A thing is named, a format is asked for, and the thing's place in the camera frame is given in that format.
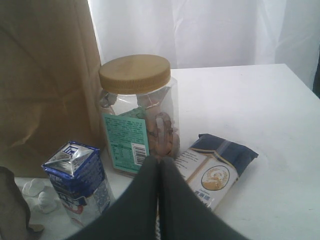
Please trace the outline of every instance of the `brown paper bag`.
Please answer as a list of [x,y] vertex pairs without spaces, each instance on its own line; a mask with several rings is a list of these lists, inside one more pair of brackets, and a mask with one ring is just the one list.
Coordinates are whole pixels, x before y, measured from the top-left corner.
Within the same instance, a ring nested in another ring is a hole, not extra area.
[[0,166],[45,177],[67,141],[103,147],[100,66],[87,0],[1,0]]

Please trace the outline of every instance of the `white table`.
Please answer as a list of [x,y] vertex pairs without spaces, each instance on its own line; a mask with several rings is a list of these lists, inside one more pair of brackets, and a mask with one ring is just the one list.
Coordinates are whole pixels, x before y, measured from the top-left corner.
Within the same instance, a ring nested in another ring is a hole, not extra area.
[[[178,80],[181,151],[209,133],[259,154],[215,213],[252,240],[320,239],[320,100],[285,64],[171,73]],[[105,152],[102,158],[117,198],[131,178],[116,174]],[[62,207],[33,212],[31,222],[40,221],[43,240],[78,229]]]

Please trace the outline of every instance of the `gold jar lid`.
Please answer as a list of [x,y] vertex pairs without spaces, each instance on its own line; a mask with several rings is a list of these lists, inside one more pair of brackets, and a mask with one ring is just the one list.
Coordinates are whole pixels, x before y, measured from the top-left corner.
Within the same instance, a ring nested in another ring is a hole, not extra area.
[[99,75],[102,88],[109,93],[144,94],[169,82],[170,63],[157,55],[124,56],[104,64]]

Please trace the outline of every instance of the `plastic jar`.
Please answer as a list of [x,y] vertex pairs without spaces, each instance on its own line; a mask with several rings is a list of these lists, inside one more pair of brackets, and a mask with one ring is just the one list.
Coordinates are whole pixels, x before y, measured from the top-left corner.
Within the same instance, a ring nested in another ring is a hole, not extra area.
[[156,55],[130,55],[100,71],[101,114],[114,169],[134,175],[145,157],[175,158],[180,148],[177,80]]

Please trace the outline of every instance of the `nutrition label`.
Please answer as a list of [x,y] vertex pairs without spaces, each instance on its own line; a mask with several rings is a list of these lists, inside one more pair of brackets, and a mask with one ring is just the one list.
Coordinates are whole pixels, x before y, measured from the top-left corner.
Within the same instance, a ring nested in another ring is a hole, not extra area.
[[142,159],[143,154],[149,155],[145,120],[106,113],[103,113],[103,119],[113,166],[137,173],[142,164],[137,159]]

